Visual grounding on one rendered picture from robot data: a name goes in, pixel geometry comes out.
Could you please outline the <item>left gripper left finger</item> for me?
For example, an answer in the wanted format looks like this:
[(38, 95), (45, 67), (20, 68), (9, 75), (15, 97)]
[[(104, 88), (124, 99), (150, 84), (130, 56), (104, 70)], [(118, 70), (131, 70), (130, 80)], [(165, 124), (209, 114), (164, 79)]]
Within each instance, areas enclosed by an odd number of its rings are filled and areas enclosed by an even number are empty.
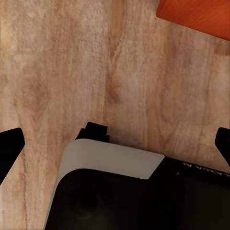
[(24, 146), (20, 127), (0, 133), (0, 185)]

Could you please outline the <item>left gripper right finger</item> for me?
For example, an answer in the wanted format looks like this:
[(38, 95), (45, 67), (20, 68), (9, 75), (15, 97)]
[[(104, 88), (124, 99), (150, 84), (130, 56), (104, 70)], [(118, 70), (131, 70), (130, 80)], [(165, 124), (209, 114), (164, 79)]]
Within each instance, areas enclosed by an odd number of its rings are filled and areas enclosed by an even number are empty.
[(215, 145), (230, 165), (230, 129), (220, 127), (215, 138)]

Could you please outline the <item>storage box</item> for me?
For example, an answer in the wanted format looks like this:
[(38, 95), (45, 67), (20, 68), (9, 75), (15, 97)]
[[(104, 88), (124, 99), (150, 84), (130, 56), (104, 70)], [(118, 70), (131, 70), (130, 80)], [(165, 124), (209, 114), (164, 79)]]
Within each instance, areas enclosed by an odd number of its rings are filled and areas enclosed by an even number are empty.
[(230, 0), (160, 0), (156, 16), (230, 41)]

